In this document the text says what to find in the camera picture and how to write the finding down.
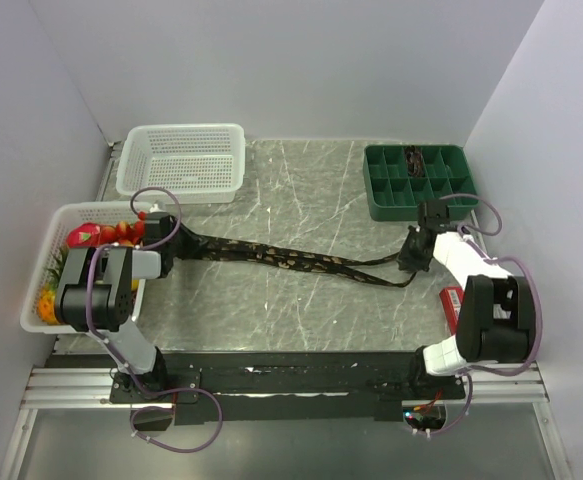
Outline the dark floral patterned tie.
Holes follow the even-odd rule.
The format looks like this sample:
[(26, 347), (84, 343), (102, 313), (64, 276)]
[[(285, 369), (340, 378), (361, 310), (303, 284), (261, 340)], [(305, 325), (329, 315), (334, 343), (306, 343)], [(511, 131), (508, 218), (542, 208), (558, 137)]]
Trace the dark floral patterned tie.
[(195, 260), (262, 264), (283, 270), (331, 275), (362, 284), (399, 289), (408, 287), (417, 276), (417, 272), (407, 272), (404, 280), (394, 282), (358, 270), (358, 267), (375, 267), (396, 262), (397, 253), (378, 259), (359, 261), (259, 242), (207, 237), (206, 251), (200, 259)]

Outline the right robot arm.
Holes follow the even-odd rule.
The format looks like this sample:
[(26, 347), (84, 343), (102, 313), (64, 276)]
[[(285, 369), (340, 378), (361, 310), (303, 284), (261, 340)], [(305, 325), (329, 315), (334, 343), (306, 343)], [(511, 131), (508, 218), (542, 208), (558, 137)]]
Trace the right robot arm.
[(410, 361), (408, 386), (417, 397), (432, 397), (450, 379), (473, 371), (515, 377), (535, 361), (542, 336), (542, 311), (528, 271), (513, 257), (491, 258), (460, 224), (454, 225), (447, 199), (418, 205), (397, 263), (409, 273), (431, 262), (450, 272), (462, 288), (455, 332), (420, 347)]

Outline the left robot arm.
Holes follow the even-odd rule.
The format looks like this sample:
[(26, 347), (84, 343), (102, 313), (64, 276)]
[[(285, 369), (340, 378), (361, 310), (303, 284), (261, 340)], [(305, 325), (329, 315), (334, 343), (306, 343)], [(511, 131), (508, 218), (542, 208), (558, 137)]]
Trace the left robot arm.
[(175, 259), (193, 259), (209, 241), (163, 211), (146, 217), (140, 248), (101, 244), (67, 250), (54, 300), (56, 319), (95, 339), (122, 378), (148, 402), (174, 394), (164, 357), (131, 320), (132, 280), (168, 275)]

